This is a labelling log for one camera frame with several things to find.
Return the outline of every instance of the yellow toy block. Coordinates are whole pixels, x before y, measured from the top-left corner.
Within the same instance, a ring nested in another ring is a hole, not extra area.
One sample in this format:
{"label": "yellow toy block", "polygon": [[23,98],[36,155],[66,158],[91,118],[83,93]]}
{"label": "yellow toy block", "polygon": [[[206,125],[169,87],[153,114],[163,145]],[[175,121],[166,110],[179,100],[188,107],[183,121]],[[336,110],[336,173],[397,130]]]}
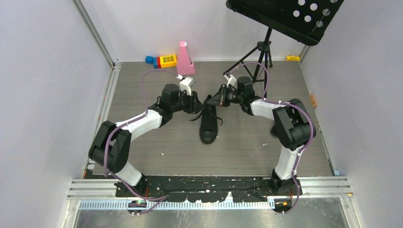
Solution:
{"label": "yellow toy block", "polygon": [[176,66],[176,55],[160,56],[161,68]]}
{"label": "yellow toy block", "polygon": [[287,56],[286,61],[299,61],[299,56]]}

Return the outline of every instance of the round hole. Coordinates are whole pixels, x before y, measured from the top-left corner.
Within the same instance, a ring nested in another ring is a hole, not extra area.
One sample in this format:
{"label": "round hole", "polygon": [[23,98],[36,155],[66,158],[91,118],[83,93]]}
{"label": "round hole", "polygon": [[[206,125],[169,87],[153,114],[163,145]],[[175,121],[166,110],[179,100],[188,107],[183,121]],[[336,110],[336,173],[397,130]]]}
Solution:
{"label": "round hole", "polygon": [[322,26],[323,26],[323,22],[322,22],[322,21],[317,21],[317,22],[316,22],[316,26],[317,26],[318,28],[322,27]]}
{"label": "round hole", "polygon": [[294,11],[293,13],[292,13],[292,15],[294,15],[294,17],[299,17],[299,11],[298,10],[296,10],[296,11]]}
{"label": "round hole", "polygon": [[329,10],[329,9],[324,9],[324,10],[322,11],[322,13],[323,13],[323,15],[325,15],[325,16],[329,16],[329,15],[330,15],[330,10]]}
{"label": "round hole", "polygon": [[312,11],[315,11],[315,10],[317,10],[317,5],[315,3],[313,3],[313,4],[311,4],[310,8]]}
{"label": "round hole", "polygon": [[310,15],[306,15],[305,17],[304,17],[304,20],[306,21],[306,22],[310,22],[311,21],[311,16]]}

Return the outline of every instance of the white wall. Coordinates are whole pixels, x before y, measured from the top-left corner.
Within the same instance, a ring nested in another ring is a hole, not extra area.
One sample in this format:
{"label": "white wall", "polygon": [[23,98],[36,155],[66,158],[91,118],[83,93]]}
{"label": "white wall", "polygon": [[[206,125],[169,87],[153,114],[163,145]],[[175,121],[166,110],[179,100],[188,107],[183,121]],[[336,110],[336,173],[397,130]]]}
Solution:
{"label": "white wall", "polygon": [[303,61],[364,227],[402,227],[403,3],[347,0]]}
{"label": "white wall", "polygon": [[[188,42],[195,60],[240,59],[264,40],[267,31],[260,23],[229,10],[225,0],[85,2],[97,28],[106,32],[103,40],[110,41],[114,49],[110,52],[122,62],[178,53],[181,40]],[[304,47],[276,31],[271,41],[274,59],[299,56]],[[256,52],[251,59],[258,56]]]}
{"label": "white wall", "polygon": [[110,68],[70,0],[1,2],[0,224],[56,228]]}

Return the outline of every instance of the shoe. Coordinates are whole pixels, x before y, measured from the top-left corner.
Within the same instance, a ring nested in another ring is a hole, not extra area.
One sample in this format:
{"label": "shoe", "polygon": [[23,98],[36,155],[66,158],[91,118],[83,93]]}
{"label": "shoe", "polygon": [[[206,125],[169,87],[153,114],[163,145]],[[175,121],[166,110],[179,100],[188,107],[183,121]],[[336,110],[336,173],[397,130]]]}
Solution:
{"label": "shoe", "polygon": [[211,95],[208,95],[206,100],[203,102],[203,110],[200,112],[199,116],[191,121],[195,121],[201,118],[199,135],[200,139],[204,144],[211,144],[217,138],[218,134],[218,124],[217,120],[221,120],[221,125],[223,123],[222,119],[217,116],[217,111],[214,105],[207,104],[207,101],[211,99]]}

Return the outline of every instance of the music stand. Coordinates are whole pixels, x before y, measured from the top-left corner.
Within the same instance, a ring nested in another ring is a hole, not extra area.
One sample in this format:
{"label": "music stand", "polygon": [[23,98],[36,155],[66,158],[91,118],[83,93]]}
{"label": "music stand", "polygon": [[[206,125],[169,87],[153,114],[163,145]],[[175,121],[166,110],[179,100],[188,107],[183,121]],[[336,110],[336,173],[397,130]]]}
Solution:
{"label": "music stand", "polygon": [[[265,67],[271,62],[269,41],[272,30],[295,39],[308,46],[314,46],[322,39],[327,26],[339,10],[344,0],[227,0],[227,8],[240,13],[268,27],[265,40],[241,58],[227,73],[250,56],[256,50],[261,51],[259,63],[265,56]],[[252,78],[252,82],[264,81],[266,86],[267,74],[264,80],[257,80],[260,65],[252,73],[244,66]]]}

